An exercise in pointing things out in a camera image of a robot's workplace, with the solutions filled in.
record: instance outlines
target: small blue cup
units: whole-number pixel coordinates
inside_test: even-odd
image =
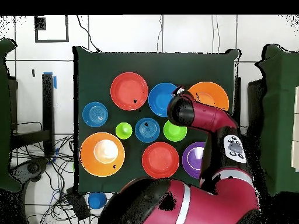
[[[92,209],[101,209],[106,205],[107,197],[105,193],[93,192],[88,196],[88,204]]]

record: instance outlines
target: green table surface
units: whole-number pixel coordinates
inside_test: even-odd
[[[234,91],[234,61],[238,58],[238,50],[230,50],[227,54],[159,54],[159,53],[91,53],[82,47],[78,52],[78,87],[79,87],[79,148],[83,141],[96,132],[115,134],[120,122],[129,123],[133,130],[141,118],[155,119],[160,125],[160,135],[156,142],[171,144],[180,156],[177,172],[171,177],[183,180],[187,184],[199,185],[199,181],[190,177],[183,169],[183,151],[192,143],[206,140],[206,133],[188,129],[186,137],[180,142],[171,142],[164,137],[163,126],[167,118],[155,115],[148,102],[134,111],[118,108],[110,97],[110,86],[113,79],[124,72],[135,72],[147,82],[149,92],[161,82],[191,87],[197,82],[210,81],[223,87],[230,100],[232,109]],[[108,110],[106,123],[98,128],[86,125],[82,119],[82,111],[90,102],[101,102]],[[109,177],[96,177],[89,174],[79,164],[79,192],[103,191],[119,192],[131,180],[147,176],[142,168],[141,158],[150,143],[140,142],[135,133],[127,140],[121,140],[126,157],[121,169]]]

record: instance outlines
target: green cloth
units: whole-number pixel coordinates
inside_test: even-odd
[[[5,58],[8,52],[15,49],[12,40],[0,40],[0,188],[12,192],[19,191],[22,187],[8,173],[11,164],[11,100],[9,96],[8,70]]]
[[[299,192],[299,173],[291,167],[295,87],[299,86],[299,53],[277,45],[266,47],[265,60],[258,63],[266,77],[263,98],[264,125],[260,138],[260,165],[271,195]]]
[[[186,137],[180,142],[171,142],[163,134],[167,118],[158,117],[146,102],[140,109],[124,111],[111,100],[110,86],[113,79],[124,72],[135,72],[147,82],[149,92],[161,82],[191,87],[200,81],[211,81],[221,85],[226,91],[232,109],[234,91],[234,61],[239,56],[238,50],[228,54],[158,54],[158,53],[91,53],[77,47],[79,59],[79,148],[83,141],[96,132],[108,132],[115,135],[115,128],[120,122],[127,122],[135,129],[141,118],[155,119],[160,126],[160,135],[156,142],[171,144],[180,156],[180,165],[173,179],[183,180],[191,185],[199,181],[191,178],[182,167],[183,151],[192,143],[205,141],[207,135],[196,129],[188,129]],[[90,102],[101,102],[108,110],[107,122],[92,128],[82,119],[82,111]],[[150,145],[142,143],[135,133],[129,139],[121,140],[126,157],[122,168],[112,176],[96,177],[79,165],[79,192],[103,191],[119,192],[131,180],[147,176],[142,168],[141,157]]]

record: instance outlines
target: red plate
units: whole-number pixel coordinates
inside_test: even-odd
[[[140,75],[126,72],[114,79],[110,94],[119,108],[127,111],[136,110],[147,101],[148,86]]]
[[[144,151],[142,166],[155,179],[168,178],[179,168],[179,154],[166,142],[156,142]]]

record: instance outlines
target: floor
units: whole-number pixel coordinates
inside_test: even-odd
[[[297,19],[296,16],[286,15],[164,15],[163,20],[160,15],[79,16],[94,45],[104,52],[224,53],[230,48],[240,49],[242,55],[238,74],[242,78],[241,125],[244,126],[248,125],[247,84],[262,77],[254,63],[261,59],[263,46],[268,43],[280,44],[290,51],[299,50],[299,32],[293,24]],[[15,24],[13,16],[7,16],[6,20],[6,24],[0,24],[0,38],[14,39],[18,45],[6,57],[10,75],[19,82],[18,122],[42,122],[41,75],[52,72],[57,77],[57,88],[54,89],[55,139],[70,137],[74,132],[72,46],[84,46],[95,51],[88,34],[80,27],[76,16],[68,16],[69,42],[35,43],[34,17],[17,16]],[[46,30],[38,31],[39,40],[65,39],[65,16],[46,16],[46,22]],[[18,131],[39,128],[39,124],[26,124],[20,125]],[[29,146],[28,150],[32,154],[40,154],[40,149],[35,146]],[[68,143],[60,153],[72,155]],[[27,158],[24,157],[25,154],[18,153],[11,166],[25,161]],[[58,166],[63,162],[57,159]],[[69,172],[63,172],[65,188],[68,188],[74,182],[72,162],[67,163],[65,170]],[[57,175],[52,165],[48,166],[47,173],[52,186],[57,188]],[[26,215],[44,214],[52,204],[52,197],[53,190],[46,174],[39,182],[30,182],[25,201]],[[92,212],[97,215],[101,209]],[[41,217],[30,217],[30,224],[39,224]],[[97,218],[90,223],[91,219],[86,219],[85,223],[78,223],[76,219],[71,221],[73,224],[96,224]],[[47,221],[49,224],[70,224],[68,220],[51,222],[50,217]]]

